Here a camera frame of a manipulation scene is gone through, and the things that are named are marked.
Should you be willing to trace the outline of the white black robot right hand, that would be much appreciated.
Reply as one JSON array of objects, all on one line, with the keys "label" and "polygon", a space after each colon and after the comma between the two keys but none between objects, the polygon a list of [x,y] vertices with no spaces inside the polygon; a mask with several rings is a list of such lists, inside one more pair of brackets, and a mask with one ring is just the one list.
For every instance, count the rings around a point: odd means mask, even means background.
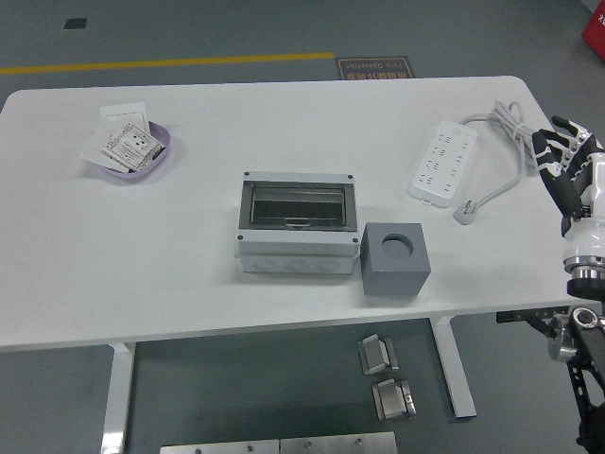
[{"label": "white black robot right hand", "polygon": [[604,147],[580,124],[553,116],[554,131],[532,134],[544,186],[562,214],[563,266],[604,266]]}]

